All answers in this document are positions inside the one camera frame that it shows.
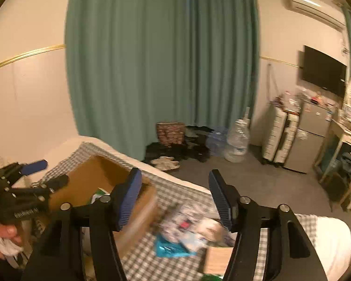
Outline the person's left hand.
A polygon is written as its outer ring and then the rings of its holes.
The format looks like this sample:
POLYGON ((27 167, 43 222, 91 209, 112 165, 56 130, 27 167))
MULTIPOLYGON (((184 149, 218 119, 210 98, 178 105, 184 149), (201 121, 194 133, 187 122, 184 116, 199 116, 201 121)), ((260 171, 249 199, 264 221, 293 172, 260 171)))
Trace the person's left hand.
MULTIPOLYGON (((0 237, 3 239, 10 239, 18 246, 22 245, 22 238, 17 235, 17 228, 14 225, 0 224, 0 237)), ((5 260, 4 255, 0 252, 0 259, 5 260)))

